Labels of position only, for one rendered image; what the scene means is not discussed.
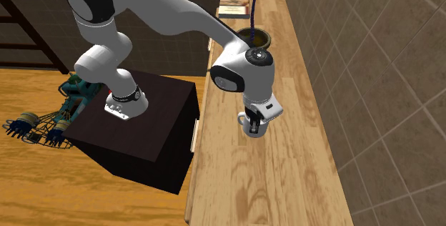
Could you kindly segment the white mug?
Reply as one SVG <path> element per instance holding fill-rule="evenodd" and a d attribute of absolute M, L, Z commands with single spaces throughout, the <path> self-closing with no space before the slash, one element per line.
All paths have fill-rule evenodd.
<path fill-rule="evenodd" d="M 258 119 L 256 116 L 249 116 L 246 112 L 240 112 L 237 115 L 237 121 L 242 126 L 243 132 L 253 138 L 264 136 L 267 131 L 268 123 Z"/>

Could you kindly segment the potted plant with purple stem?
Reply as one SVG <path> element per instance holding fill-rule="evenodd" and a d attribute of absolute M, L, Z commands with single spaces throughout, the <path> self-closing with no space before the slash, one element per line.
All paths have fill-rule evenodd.
<path fill-rule="evenodd" d="M 271 37 L 265 31 L 255 27 L 255 7 L 257 0 L 252 0 L 250 15 L 249 15 L 249 27 L 242 28 L 237 31 L 238 35 L 246 41 L 250 46 L 260 47 L 268 49 L 271 44 Z"/>

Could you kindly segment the dark robot stand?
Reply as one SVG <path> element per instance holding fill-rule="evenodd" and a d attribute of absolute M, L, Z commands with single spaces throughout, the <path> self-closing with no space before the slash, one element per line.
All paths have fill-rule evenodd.
<path fill-rule="evenodd" d="M 63 135 L 104 169 L 127 180 L 179 194 L 194 156 L 199 119 L 193 82 L 131 72 L 149 106 L 124 121 L 105 111 L 107 87 L 93 98 Z"/>

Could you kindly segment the teal toy figure with net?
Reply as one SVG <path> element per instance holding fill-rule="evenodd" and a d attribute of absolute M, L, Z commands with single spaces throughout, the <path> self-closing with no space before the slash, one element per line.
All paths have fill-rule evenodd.
<path fill-rule="evenodd" d="M 89 83 L 77 74 L 59 85 L 58 91 L 65 98 L 60 109 L 38 116 L 23 112 L 15 119 L 8 119 L 2 127 L 11 137 L 27 144 L 40 144 L 57 149 L 69 149 L 72 143 L 62 133 L 79 116 L 88 103 L 99 93 L 101 83 Z"/>

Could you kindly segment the dark wooden shelf frame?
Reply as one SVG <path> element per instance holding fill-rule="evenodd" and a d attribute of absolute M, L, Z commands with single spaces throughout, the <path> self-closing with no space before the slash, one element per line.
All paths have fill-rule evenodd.
<path fill-rule="evenodd" d="M 56 69 L 62 74 L 70 74 L 69 69 L 64 65 L 64 63 L 44 41 L 37 30 L 26 19 L 22 12 L 17 8 L 15 3 L 12 0 L 0 0 L 0 4 L 9 13 L 8 16 L 0 15 L 0 24 L 18 24 L 28 35 L 28 37 L 34 42 L 33 44 L 0 43 L 0 49 L 40 50 L 50 61 L 49 64 L 33 62 L 0 62 L 0 67 Z"/>

